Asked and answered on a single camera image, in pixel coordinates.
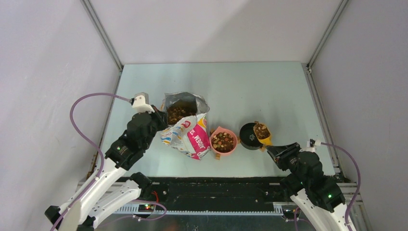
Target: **black bowl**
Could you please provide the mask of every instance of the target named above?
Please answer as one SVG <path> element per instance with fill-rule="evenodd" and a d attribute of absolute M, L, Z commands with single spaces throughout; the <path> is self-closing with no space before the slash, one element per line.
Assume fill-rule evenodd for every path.
<path fill-rule="evenodd" d="M 241 144 L 249 150 L 256 150 L 262 147 L 262 144 L 256 138 L 254 126 L 256 123 L 247 123 L 240 130 Z"/>

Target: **yellow scoop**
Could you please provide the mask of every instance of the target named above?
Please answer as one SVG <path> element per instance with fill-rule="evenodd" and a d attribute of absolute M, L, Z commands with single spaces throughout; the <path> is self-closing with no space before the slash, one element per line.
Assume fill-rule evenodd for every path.
<path fill-rule="evenodd" d="M 266 146 L 272 146 L 272 141 L 271 141 L 271 139 L 272 139 L 272 133 L 269 131 L 269 129 L 267 128 L 267 126 L 266 126 L 265 124 L 259 123 L 258 121 L 255 121 L 255 123 L 256 123 L 256 125 L 254 126 L 254 133 L 255 133 L 255 135 L 256 135 L 256 138 L 259 140 L 259 142 L 260 142 L 261 144 L 264 144 L 264 145 L 266 145 Z M 260 138 L 258 137 L 258 132 L 257 132 L 257 130 L 265 130 L 265 129 L 268 131 L 269 136 L 266 137 L 266 138 L 264 138 L 264 139 L 260 139 Z"/>

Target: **cat food bag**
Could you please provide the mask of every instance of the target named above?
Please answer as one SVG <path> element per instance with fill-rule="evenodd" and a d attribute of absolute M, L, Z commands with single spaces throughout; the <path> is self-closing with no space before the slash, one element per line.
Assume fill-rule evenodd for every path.
<path fill-rule="evenodd" d="M 201 160 L 210 150 L 206 114 L 210 107 L 202 96 L 188 92 L 165 94 L 160 108 L 169 127 L 160 133 L 164 144 L 190 158 Z"/>

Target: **red wire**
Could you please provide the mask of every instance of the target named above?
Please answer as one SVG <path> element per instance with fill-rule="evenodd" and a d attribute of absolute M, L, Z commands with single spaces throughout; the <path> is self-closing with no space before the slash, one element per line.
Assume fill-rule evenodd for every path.
<path fill-rule="evenodd" d="M 156 203 L 159 203 L 159 195 L 157 195 L 157 192 L 153 191 L 152 194 L 156 196 Z"/>

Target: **dry pet food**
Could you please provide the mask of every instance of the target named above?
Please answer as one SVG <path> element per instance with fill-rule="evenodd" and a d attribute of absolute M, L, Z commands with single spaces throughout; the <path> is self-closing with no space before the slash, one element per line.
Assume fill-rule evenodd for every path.
<path fill-rule="evenodd" d="M 256 137 L 260 140 L 266 139 L 270 136 L 267 126 L 264 124 L 260 124 L 260 123 L 255 124 L 254 132 L 255 132 Z"/>
<path fill-rule="evenodd" d="M 221 153 L 229 153 L 234 148 L 234 139 L 228 133 L 220 132 L 213 137 L 211 145 L 215 150 Z"/>

